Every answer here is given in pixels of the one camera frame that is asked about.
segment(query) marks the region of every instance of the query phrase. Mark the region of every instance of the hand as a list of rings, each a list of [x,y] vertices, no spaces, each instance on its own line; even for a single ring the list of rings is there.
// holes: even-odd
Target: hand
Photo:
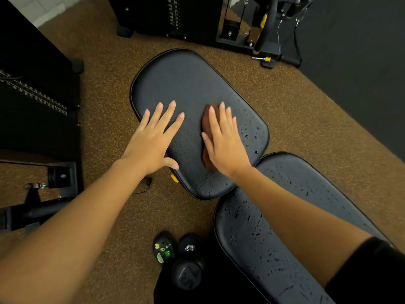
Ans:
[[[215,167],[225,176],[232,179],[239,171],[251,167],[249,158],[240,140],[236,117],[232,118],[230,107],[220,104],[220,124],[214,108],[209,108],[209,125],[214,141],[205,132],[202,138],[208,150],[209,158]]]
[[[120,160],[125,161],[129,167],[140,169],[144,175],[151,174],[163,166],[179,169],[179,164],[174,159],[165,158],[166,150],[184,120],[184,113],[181,112],[176,121],[164,132],[175,108],[176,102],[170,102],[167,111],[160,118],[163,104],[159,102],[150,121],[150,112],[146,109]]]

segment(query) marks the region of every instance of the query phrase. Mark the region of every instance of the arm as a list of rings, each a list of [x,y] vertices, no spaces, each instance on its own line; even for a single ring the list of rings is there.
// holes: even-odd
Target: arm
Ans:
[[[210,160],[256,204],[277,236],[325,287],[355,250],[371,235],[296,197],[249,163],[236,118],[220,105],[220,124],[209,111],[213,143],[203,132]]]
[[[163,166],[179,168],[175,160],[164,156],[184,113],[164,133],[175,102],[159,120],[162,110],[159,103],[149,123],[146,110],[122,158],[0,261],[1,303],[72,300],[141,179]]]

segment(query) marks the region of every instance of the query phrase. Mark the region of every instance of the finger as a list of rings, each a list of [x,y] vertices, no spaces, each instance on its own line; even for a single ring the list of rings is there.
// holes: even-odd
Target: finger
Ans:
[[[176,121],[173,124],[171,124],[171,126],[166,130],[165,136],[167,136],[170,139],[169,143],[172,141],[177,131],[179,131],[179,128],[183,123],[183,121],[184,121],[184,112],[181,112],[179,116],[176,118]]]
[[[210,106],[208,111],[209,126],[211,128],[212,137],[214,142],[222,136],[220,125],[218,124],[217,117],[213,106]]]
[[[153,113],[152,118],[147,126],[148,128],[153,129],[156,126],[156,124],[158,123],[159,118],[162,114],[162,110],[163,110],[163,104],[161,102],[159,102],[158,105],[156,106],[155,112]]]
[[[156,125],[156,129],[160,131],[164,131],[165,128],[167,127],[167,124],[169,123],[170,119],[173,116],[173,113],[176,108],[176,102],[173,100],[172,102],[169,103],[169,107],[167,108],[167,111],[163,114],[163,116],[160,118],[159,122]]]
[[[238,124],[236,123],[236,116],[234,116],[234,117],[232,118],[232,123],[233,123],[233,129],[234,129],[235,132],[239,135]]]
[[[208,135],[205,132],[201,132],[202,139],[204,140],[205,147],[207,148],[208,154],[210,158],[214,157],[214,145],[212,141],[209,139]]]
[[[228,122],[226,120],[225,103],[220,104],[220,126],[222,134],[229,132]]]
[[[138,126],[137,131],[142,131],[143,129],[145,129],[146,125],[148,124],[149,121],[149,116],[150,116],[150,112],[148,109],[145,110],[145,113],[142,116],[142,120],[140,121],[140,124]]]
[[[163,164],[163,166],[168,166],[173,169],[179,169],[179,163],[177,163],[175,159],[169,157],[163,158]]]
[[[233,122],[232,122],[232,111],[231,111],[230,107],[226,108],[226,121],[228,123],[229,130],[232,130]]]

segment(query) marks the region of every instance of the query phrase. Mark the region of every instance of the brown towel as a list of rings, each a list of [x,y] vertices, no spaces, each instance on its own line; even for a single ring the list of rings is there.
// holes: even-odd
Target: brown towel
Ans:
[[[207,106],[205,107],[205,111],[204,111],[204,114],[201,119],[201,126],[202,126],[202,130],[208,135],[211,142],[213,142],[211,128],[209,125],[209,116],[208,116],[210,106],[211,106],[210,104],[207,104]],[[212,106],[214,107],[215,115],[216,115],[217,121],[219,123],[220,122],[220,110],[219,110],[218,106],[216,106],[216,105],[212,105]],[[208,154],[206,147],[204,147],[204,151],[202,153],[202,161],[207,170],[212,171],[212,172],[218,172],[217,168],[214,166],[214,164],[209,159],[209,154]]]

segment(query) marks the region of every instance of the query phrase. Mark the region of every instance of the speckled rubber flooring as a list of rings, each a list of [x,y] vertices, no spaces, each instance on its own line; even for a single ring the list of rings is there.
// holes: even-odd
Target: speckled rubber flooring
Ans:
[[[187,47],[215,67],[265,120],[271,133],[267,153],[288,151],[310,162],[405,251],[404,163],[297,69],[278,64],[269,71],[246,55],[169,38],[120,38],[115,28],[108,0],[83,0],[40,28],[65,55],[85,63],[80,113],[85,186],[120,157],[138,126],[129,104],[137,71],[162,51]],[[15,204],[23,199],[24,183],[46,175],[8,164],[0,169],[0,196]],[[156,172],[151,189],[126,203],[74,302],[152,303],[160,271],[151,254],[153,237],[164,229],[177,238],[191,231],[207,235],[215,204],[193,199],[173,182],[168,169]],[[4,254],[23,238],[23,231],[0,236]]]

